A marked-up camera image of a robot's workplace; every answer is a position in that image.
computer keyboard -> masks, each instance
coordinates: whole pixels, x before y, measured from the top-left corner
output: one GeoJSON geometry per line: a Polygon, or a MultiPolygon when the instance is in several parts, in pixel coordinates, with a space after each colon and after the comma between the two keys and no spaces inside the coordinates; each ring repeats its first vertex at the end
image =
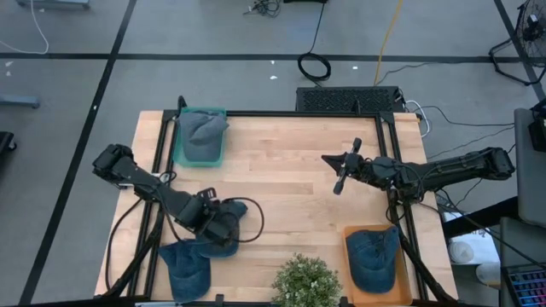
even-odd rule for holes
{"type": "Polygon", "coordinates": [[[502,268],[516,306],[546,306],[546,270],[536,265],[502,268]]]}

potted plant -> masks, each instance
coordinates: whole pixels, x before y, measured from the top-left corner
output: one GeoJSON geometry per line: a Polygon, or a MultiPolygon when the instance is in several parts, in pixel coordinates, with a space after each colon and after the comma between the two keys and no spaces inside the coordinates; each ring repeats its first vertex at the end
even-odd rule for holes
{"type": "Polygon", "coordinates": [[[320,258],[294,254],[276,275],[273,302],[281,307],[334,307],[341,293],[337,274],[320,258]]]}

